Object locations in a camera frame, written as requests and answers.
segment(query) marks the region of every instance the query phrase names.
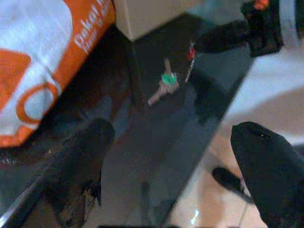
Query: key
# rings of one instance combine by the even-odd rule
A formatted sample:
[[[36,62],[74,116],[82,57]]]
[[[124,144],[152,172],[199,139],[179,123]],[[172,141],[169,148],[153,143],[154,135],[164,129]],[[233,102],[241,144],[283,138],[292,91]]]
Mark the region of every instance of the key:
[[[152,106],[167,93],[173,94],[180,87],[177,77],[172,73],[169,59],[165,59],[165,73],[161,76],[159,89],[148,100],[148,104]]]

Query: black glass surface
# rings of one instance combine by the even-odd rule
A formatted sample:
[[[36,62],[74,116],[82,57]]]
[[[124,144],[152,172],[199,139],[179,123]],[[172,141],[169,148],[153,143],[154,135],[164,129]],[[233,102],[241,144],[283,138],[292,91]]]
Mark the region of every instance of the black glass surface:
[[[152,107],[147,100],[158,89],[164,59],[169,58],[172,70],[182,75],[190,41],[213,26],[212,20],[186,14],[136,42],[111,28],[24,147],[23,153],[30,151],[31,143],[49,126],[64,138],[79,119],[103,118],[113,125],[115,141],[101,171],[99,225],[165,222],[203,157],[252,63],[249,49],[200,54],[187,84],[181,83],[175,94]],[[19,161],[2,153],[1,214],[44,168],[46,152],[62,143],[49,136],[47,142],[34,158]]]

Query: foot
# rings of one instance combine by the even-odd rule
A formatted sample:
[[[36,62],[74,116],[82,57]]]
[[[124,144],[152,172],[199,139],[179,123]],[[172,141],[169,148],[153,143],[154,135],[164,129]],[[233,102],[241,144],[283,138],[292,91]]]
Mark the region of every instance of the foot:
[[[244,192],[244,189],[241,188],[240,178],[229,170],[221,167],[215,168],[212,171],[212,176],[225,189],[237,194],[247,203],[254,203],[252,198]]]

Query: tiled floor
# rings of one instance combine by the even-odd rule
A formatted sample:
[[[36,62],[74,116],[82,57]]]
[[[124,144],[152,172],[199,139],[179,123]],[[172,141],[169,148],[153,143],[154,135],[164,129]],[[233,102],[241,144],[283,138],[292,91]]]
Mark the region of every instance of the tiled floor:
[[[212,178],[212,170],[217,166],[240,175],[229,135],[223,132],[220,129],[214,136],[171,214],[171,224],[181,228],[266,228],[255,206],[247,205]]]

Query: orange and white bag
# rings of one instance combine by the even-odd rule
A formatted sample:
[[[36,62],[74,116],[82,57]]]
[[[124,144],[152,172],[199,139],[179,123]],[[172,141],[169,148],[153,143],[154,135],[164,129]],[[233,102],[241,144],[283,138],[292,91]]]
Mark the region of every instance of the orange and white bag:
[[[0,1],[0,147],[38,128],[114,19],[111,0]]]

